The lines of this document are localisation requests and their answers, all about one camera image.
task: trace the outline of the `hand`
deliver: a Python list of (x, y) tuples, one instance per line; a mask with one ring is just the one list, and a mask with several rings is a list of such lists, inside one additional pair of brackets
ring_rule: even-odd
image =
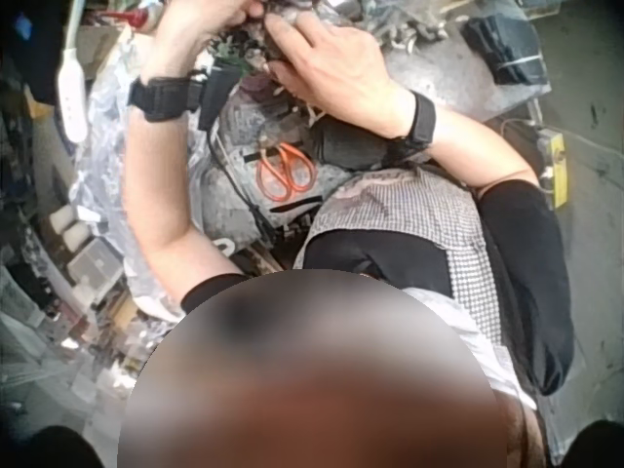
[(158, 27), (158, 35), (173, 40), (190, 38), (205, 45), (225, 26), (240, 24), (247, 14), (263, 15), (259, 0), (172, 0)]
[(153, 51), (141, 70), (144, 83), (155, 76), (185, 76), (214, 34), (260, 18), (260, 0), (173, 0), (158, 25)]
[(290, 61), (272, 61), (269, 69), (291, 93), (382, 137), (410, 132), (415, 97), (388, 76), (370, 34), (324, 24), (309, 12), (294, 26), (267, 15), (266, 28)]

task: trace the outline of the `floor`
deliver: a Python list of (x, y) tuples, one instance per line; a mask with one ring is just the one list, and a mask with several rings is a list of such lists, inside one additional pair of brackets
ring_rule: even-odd
[(565, 134), (569, 204), (559, 213), (577, 353), (565, 387), (542, 402), (552, 450), (590, 422), (624, 422), (624, 23), (612, 5), (570, 0), (534, 24), (553, 92), (546, 124)]

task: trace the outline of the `red object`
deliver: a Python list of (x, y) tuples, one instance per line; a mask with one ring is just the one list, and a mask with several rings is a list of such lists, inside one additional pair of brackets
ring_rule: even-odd
[(146, 8), (137, 8), (129, 12), (103, 12), (99, 14), (101, 17), (116, 18), (124, 20), (134, 29), (141, 29), (149, 20), (149, 10)]
[[(310, 190), (316, 182), (317, 170), (314, 163), (310, 161), (305, 154), (296, 149), (294, 146), (290, 146), (287, 143), (280, 143), (277, 147), (277, 150), (280, 156), (282, 170), (278, 171), (276, 168), (273, 167), (268, 157), (266, 156), (266, 150), (263, 149), (260, 151), (261, 160), (257, 165), (257, 171), (255, 176), (257, 180), (257, 186), (266, 198), (277, 203), (283, 203), (290, 200), (293, 192), (307, 192), (308, 190)], [(294, 182), (293, 165), (295, 160), (299, 160), (299, 162), (301, 162), (303, 166), (305, 166), (305, 168), (308, 170), (308, 173), (310, 174), (310, 180), (305, 185), (297, 185)], [(280, 182), (280, 185), (284, 187), (286, 191), (284, 195), (275, 195), (266, 188), (266, 186), (264, 185), (264, 178), (262, 176), (265, 169)]]

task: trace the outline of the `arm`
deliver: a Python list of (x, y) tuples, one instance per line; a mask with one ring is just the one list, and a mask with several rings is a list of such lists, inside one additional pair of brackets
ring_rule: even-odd
[[(268, 15), (266, 25), (290, 61), (269, 64), (289, 91), (382, 137), (408, 134), (415, 98), (390, 79), (372, 36), (325, 25), (313, 14), (299, 15), (294, 26)], [(436, 111), (428, 153), (452, 176), (481, 195), (504, 180), (537, 184), (528, 163), (497, 133), (441, 106)]]
[[(158, 28), (141, 81), (186, 76), (212, 33), (244, 20), (246, 3), (250, 14), (262, 14), (259, 4), (246, 0), (175, 0)], [(178, 301), (209, 278), (239, 272), (191, 222), (186, 138), (185, 117), (150, 124), (140, 110), (131, 109), (124, 205), (149, 266)]]

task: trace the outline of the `orange scissors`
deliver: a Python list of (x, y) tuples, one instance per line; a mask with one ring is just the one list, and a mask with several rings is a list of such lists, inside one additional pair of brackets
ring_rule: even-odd
[[(283, 203), (289, 201), (294, 192), (307, 192), (310, 190), (316, 182), (317, 169), (305, 154), (288, 143), (278, 144), (277, 151), (280, 156), (281, 170), (276, 169), (271, 164), (267, 156), (267, 150), (262, 148), (260, 149), (260, 161), (258, 162), (255, 176), (257, 186), (266, 198), (277, 203)], [(297, 160), (305, 166), (310, 175), (309, 181), (305, 185), (298, 185), (294, 181), (294, 165)], [(272, 174), (279, 181), (280, 185), (284, 187), (284, 195), (276, 195), (267, 189), (264, 184), (264, 170)]]

